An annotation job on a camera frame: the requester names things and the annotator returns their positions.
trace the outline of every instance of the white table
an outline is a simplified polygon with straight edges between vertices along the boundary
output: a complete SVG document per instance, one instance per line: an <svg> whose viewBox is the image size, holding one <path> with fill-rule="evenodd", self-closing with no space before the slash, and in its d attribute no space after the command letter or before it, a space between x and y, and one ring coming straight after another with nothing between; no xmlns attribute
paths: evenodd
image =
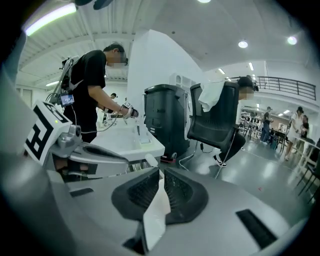
<svg viewBox="0 0 320 256"><path fill-rule="evenodd" d="M149 143L141 143L139 140L136 123L129 119L127 123L122 118L116 124L105 131L97 133L97 137L91 142L93 145L111 150L129 160L136 162L145 159L146 154L159 158L165 153L163 146L149 131L147 136Z"/></svg>

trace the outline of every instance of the black office chair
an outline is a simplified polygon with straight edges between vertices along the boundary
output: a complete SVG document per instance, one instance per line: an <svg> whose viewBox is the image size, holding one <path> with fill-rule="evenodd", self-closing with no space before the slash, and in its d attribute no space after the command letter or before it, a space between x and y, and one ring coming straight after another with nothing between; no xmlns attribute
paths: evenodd
<svg viewBox="0 0 320 256"><path fill-rule="evenodd" d="M225 82L219 101L209 112L204 112L198 99L202 93L200 84L190 88L192 99L192 119L188 131L188 139L196 140L193 154L181 159L179 165L189 171L182 162L191 159L197 150L198 142L205 143L227 152L227 158L234 141L238 126L236 125L237 108L239 100L239 85L234 82Z"/></svg>

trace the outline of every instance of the black trash bin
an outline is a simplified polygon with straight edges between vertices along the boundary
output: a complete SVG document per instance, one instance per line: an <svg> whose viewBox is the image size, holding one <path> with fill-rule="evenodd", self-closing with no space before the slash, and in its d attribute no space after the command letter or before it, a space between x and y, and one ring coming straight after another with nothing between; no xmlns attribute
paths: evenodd
<svg viewBox="0 0 320 256"><path fill-rule="evenodd" d="M159 84L144 90L145 124L164 147L161 160L171 162L185 153L186 92L170 84Z"/></svg>

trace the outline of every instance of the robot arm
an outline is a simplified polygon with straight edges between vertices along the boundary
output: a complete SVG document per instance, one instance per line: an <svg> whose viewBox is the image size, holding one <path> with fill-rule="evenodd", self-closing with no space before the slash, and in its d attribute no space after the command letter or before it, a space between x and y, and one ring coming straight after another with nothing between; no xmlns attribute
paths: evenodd
<svg viewBox="0 0 320 256"><path fill-rule="evenodd" d="M129 161L112 151L81 140L80 126L61 114L50 103L37 101L32 107L37 115L24 148L40 165L55 170L54 157L67 160L67 175L102 178L125 173ZM87 165L83 172L80 165Z"/></svg>

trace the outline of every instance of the railing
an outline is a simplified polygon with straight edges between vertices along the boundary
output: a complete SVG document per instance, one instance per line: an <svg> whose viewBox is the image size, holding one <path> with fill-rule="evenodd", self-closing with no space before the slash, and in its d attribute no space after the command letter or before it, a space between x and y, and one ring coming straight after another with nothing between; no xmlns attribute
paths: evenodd
<svg viewBox="0 0 320 256"><path fill-rule="evenodd" d="M239 78L240 76L230 79L232 82L237 82ZM257 76L255 79L252 81L256 82L259 89L281 91L316 101L316 86L313 84L272 76Z"/></svg>

